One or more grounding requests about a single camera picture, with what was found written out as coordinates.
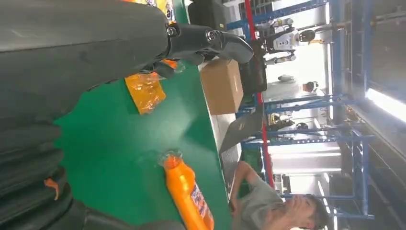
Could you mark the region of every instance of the green tabletop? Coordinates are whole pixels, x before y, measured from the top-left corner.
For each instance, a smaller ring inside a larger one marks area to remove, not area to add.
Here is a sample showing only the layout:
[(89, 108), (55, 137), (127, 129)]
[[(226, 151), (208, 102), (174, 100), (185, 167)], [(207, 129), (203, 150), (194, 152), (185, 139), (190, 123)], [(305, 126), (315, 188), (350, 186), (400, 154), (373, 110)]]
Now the green tabletop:
[[(178, 22), (185, 7), (175, 0)], [(140, 116), (120, 80), (83, 94), (74, 111), (57, 123), (63, 136), (74, 197), (132, 224), (180, 216), (166, 189), (158, 155), (180, 149), (196, 172), (215, 218), (215, 229), (230, 229), (231, 217), (198, 69), (162, 82), (167, 98)]]

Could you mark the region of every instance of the red pole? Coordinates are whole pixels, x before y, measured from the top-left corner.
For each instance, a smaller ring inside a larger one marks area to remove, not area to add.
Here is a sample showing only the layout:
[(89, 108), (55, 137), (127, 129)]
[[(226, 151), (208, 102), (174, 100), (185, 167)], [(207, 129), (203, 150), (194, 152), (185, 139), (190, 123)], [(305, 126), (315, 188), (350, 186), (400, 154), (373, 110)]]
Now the red pole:
[[(245, 11), (247, 14), (247, 22), (249, 26), (249, 34), (251, 36), (252, 40), (256, 40), (257, 37), (255, 35), (255, 27), (254, 27), (254, 20), (252, 18), (252, 10), (251, 10), (251, 4), (249, 0), (245, 0)], [(258, 99), (258, 104), (263, 104), (263, 99), (262, 99), (262, 93), (257, 93), (257, 99)], [(274, 188), (275, 184), (273, 182), (273, 173), (272, 173), (272, 165), (271, 165), (271, 156), (268, 153), (268, 138), (267, 138), (267, 130), (266, 130), (266, 120), (264, 120), (264, 123), (262, 124), (262, 141), (264, 142), (262, 145), (262, 151), (263, 155), (265, 156), (265, 170), (268, 174), (269, 178), (269, 185)]]

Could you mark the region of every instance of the gray t-shirt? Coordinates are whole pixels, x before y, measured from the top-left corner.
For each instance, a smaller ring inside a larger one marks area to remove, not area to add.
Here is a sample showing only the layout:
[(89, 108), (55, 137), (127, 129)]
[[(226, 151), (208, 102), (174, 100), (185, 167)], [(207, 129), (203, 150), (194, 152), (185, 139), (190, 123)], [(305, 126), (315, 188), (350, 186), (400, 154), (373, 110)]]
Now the gray t-shirt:
[(262, 230), (268, 212), (283, 205), (275, 189), (259, 177), (240, 202), (241, 212), (234, 216), (232, 230)]

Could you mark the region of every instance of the black device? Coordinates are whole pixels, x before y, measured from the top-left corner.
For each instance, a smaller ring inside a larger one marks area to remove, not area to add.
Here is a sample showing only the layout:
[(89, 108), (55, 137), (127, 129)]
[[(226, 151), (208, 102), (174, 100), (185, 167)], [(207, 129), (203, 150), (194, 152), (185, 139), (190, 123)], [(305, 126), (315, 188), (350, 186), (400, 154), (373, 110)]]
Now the black device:
[(263, 92), (267, 89), (265, 51), (259, 40), (248, 42), (254, 49), (254, 56), (248, 63), (239, 64), (241, 84), (245, 96)]
[(61, 117), (83, 92), (162, 69), (163, 59), (200, 64), (210, 52), (245, 63), (253, 55), (233, 34), (169, 25), (158, 8), (131, 2), (2, 0), (0, 28), (9, 28), (0, 32), (1, 118)]
[(188, 6), (190, 23), (226, 30), (225, 6), (221, 0), (193, 0)]

